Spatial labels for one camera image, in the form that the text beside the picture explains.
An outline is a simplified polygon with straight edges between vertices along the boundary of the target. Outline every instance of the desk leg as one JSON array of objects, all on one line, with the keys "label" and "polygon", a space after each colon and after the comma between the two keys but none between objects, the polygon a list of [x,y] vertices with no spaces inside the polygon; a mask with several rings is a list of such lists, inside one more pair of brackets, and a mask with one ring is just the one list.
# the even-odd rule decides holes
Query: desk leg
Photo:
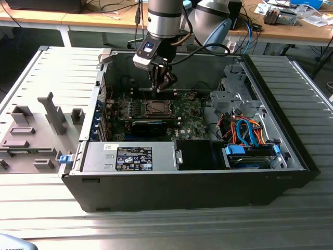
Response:
[{"label": "desk leg", "polygon": [[108,45],[108,37],[107,34],[105,32],[102,32],[102,39],[103,39],[103,44],[104,45]]},{"label": "desk leg", "polygon": [[281,56],[285,56],[287,51],[290,49],[290,47],[292,47],[292,44],[287,44],[287,46],[285,46],[282,51],[280,52]]},{"label": "desk leg", "polygon": [[69,39],[69,34],[68,34],[69,27],[67,25],[60,25],[58,26],[58,30],[60,31],[63,45],[65,47],[72,47],[71,40]]},{"label": "desk leg", "polygon": [[327,54],[327,56],[324,59],[321,59],[319,64],[315,67],[312,74],[310,75],[311,79],[314,79],[318,72],[322,69],[322,67],[325,65],[325,63],[331,58],[333,55],[333,49]]},{"label": "desk leg", "polygon": [[8,39],[12,40],[15,38],[14,34],[12,33],[12,27],[1,27],[1,30],[7,35]]}]

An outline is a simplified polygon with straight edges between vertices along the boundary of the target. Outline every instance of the computer case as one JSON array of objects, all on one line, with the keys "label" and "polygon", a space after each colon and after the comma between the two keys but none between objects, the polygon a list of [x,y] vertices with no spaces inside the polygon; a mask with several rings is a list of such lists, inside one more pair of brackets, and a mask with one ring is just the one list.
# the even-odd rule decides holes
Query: computer case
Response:
[{"label": "computer case", "polygon": [[80,13],[87,0],[6,0],[11,9],[35,9]]}]

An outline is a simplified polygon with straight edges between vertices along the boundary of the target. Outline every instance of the slotted metal surface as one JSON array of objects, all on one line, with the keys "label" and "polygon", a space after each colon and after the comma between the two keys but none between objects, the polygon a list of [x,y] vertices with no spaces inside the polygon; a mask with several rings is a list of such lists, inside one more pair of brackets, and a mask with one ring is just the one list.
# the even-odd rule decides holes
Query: slotted metal surface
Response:
[{"label": "slotted metal surface", "polygon": [[[287,57],[251,56],[280,107],[300,136],[318,167],[331,167],[325,157],[333,155],[333,108],[300,69]],[[269,64],[270,70],[261,67]]]},{"label": "slotted metal surface", "polygon": [[[74,108],[83,109],[86,113],[90,102],[92,90],[96,83],[98,56],[101,49],[49,47],[47,50],[38,51],[33,58],[33,64],[29,64],[16,83],[15,91],[11,91],[5,102],[0,105],[0,142],[4,140],[26,139],[30,147],[50,147],[57,152],[75,152],[79,143],[80,126],[72,123],[70,114]],[[76,65],[76,61],[84,61],[85,65]],[[37,100],[38,97],[53,93],[53,103],[61,107],[66,119],[66,133],[58,136],[53,132],[53,127],[46,119],[45,107]],[[11,112],[16,106],[27,106],[33,113],[29,126],[36,133],[32,136],[19,137],[9,135],[8,129],[17,124],[13,123]],[[40,170],[35,168],[35,155],[22,154],[7,160],[9,168],[3,173],[56,173],[59,165],[54,169]]]},{"label": "slotted metal surface", "polygon": [[[274,65],[270,57],[264,60],[263,65]],[[267,65],[261,68],[296,72],[285,58],[276,60],[279,67],[275,70]],[[290,95],[304,99],[316,95],[304,85],[304,92]],[[275,90],[280,91],[278,95],[288,95],[288,89],[281,86]],[[317,126],[319,130],[320,124],[312,124],[314,118],[327,120],[331,114],[294,107],[285,112],[300,129]],[[305,122],[308,118],[309,125],[298,124],[299,119]],[[269,206],[89,214],[81,210],[56,174],[6,174],[0,175],[0,232],[47,250],[332,249],[333,156],[329,150],[317,154],[316,145],[330,145],[333,135],[305,133],[300,137],[313,151],[322,173]]]}]

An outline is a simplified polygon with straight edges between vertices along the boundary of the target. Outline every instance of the red wire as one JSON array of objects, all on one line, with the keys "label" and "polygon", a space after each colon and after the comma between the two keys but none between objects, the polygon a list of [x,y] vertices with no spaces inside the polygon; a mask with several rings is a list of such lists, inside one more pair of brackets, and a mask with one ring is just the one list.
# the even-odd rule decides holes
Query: red wire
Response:
[{"label": "red wire", "polygon": [[113,87],[111,86],[111,96],[110,96],[110,99],[109,99],[109,100],[112,99],[112,96],[113,96]]},{"label": "red wire", "polygon": [[259,137],[257,131],[254,131],[254,133],[255,133],[255,135],[257,136],[257,139],[258,139],[259,144],[261,144],[260,137]]},{"label": "red wire", "polygon": [[231,132],[231,129],[230,129],[228,132],[226,132],[225,135],[224,135],[223,137],[227,136],[227,134],[229,134],[230,132]]}]

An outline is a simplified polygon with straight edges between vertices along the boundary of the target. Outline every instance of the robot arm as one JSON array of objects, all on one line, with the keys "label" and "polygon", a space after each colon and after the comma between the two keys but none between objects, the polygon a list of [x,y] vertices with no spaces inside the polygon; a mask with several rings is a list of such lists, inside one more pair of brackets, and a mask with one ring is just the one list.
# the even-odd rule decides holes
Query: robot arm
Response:
[{"label": "robot arm", "polygon": [[149,72],[154,92],[166,89],[177,81],[167,62],[177,51],[182,16],[182,0],[149,0],[148,33],[133,61],[136,67]]},{"label": "robot arm", "polygon": [[[228,0],[202,0],[189,16],[194,25],[199,20],[196,35],[205,38],[205,44],[221,44],[225,39],[231,24],[227,4]],[[133,61],[137,68],[148,71],[155,93],[177,81],[169,64],[176,56],[177,46],[182,44],[178,39],[190,36],[180,31],[182,9],[183,0],[148,0],[148,33]]]}]

